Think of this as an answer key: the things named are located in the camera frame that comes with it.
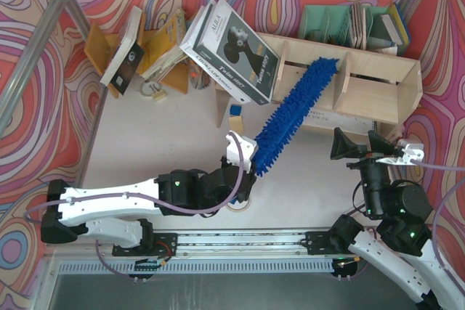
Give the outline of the blue microfiber duster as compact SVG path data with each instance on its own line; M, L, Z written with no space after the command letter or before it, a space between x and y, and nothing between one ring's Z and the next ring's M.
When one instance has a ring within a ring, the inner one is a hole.
M282 104L267 119L255 137L258 150L253 156L253 163L257 176L263 176L272 168L284 147L292 140L337 73L338 62L335 58L324 57L312 62Z

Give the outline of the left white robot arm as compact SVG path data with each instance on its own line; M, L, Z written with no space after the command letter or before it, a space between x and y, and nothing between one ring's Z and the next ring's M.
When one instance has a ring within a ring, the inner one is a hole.
M83 189L62 179L48 185L40 223L41 241L65 244L95 236L122 247L146 244L151 216L212 216L232 200L247 201L256 181L248 158L227 158L217 170L173 170L154 179L117 187Z

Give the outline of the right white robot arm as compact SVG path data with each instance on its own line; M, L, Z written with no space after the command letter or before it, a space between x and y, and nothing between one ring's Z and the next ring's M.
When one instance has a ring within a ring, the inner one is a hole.
M424 146L401 139L393 144L369 131L369 145L356 144L340 129L333 133L330 158L349 159L360 172L364 216L378 221L371 234L348 214L329 229L330 244L339 253L361 256L396 283L418 309L463 309L464 281L442 257L436 228L426 220L433 207L424 188L413 181L389 178L389 166L421 165Z

